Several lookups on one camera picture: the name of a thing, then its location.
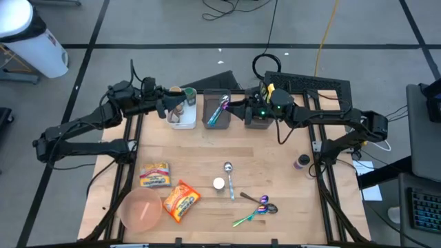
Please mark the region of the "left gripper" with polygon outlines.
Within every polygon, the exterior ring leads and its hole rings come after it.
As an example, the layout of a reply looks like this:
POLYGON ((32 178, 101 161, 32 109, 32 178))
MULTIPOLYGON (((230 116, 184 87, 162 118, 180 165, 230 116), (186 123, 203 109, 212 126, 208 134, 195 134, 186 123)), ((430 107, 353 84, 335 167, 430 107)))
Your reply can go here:
POLYGON ((157 88, 154 91, 155 107, 158 113, 166 110, 171 112, 178 106, 183 106, 187 96, 184 92, 170 92, 164 88, 157 88))

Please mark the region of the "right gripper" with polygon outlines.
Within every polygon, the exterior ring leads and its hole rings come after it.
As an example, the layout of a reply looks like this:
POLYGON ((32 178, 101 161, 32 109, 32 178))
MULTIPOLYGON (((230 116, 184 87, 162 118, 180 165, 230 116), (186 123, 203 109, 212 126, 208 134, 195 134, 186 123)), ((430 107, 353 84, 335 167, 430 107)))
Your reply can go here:
POLYGON ((234 110, 233 115, 242 121, 276 118, 269 104, 269 93, 254 92, 240 101, 230 101, 229 109, 234 110))

